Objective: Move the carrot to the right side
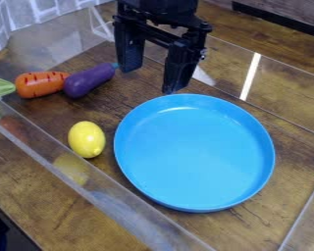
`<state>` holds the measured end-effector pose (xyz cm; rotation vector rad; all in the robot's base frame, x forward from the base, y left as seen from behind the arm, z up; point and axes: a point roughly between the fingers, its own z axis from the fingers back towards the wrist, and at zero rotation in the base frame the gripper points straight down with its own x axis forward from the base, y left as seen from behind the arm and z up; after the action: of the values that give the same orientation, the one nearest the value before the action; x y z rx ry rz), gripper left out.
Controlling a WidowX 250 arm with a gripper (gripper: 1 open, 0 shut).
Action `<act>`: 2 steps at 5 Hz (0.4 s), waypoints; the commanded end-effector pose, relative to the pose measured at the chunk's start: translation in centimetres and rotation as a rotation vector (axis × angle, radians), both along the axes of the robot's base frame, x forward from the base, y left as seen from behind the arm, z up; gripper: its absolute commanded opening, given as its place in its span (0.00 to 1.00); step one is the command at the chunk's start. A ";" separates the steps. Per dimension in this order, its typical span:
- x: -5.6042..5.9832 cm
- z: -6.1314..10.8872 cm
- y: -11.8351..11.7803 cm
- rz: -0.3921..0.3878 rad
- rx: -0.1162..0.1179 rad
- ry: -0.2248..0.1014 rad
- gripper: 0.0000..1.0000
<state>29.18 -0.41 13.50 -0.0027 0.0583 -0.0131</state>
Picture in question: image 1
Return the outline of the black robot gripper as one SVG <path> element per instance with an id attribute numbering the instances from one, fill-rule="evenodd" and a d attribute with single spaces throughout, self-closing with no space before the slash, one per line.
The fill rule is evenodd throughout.
<path id="1" fill-rule="evenodd" d="M 195 15 L 199 0 L 116 0 L 114 48 L 118 68 L 129 73 L 142 66 L 145 40 L 168 48 L 161 92 L 188 85 L 205 58 L 205 36 L 212 26 Z"/>

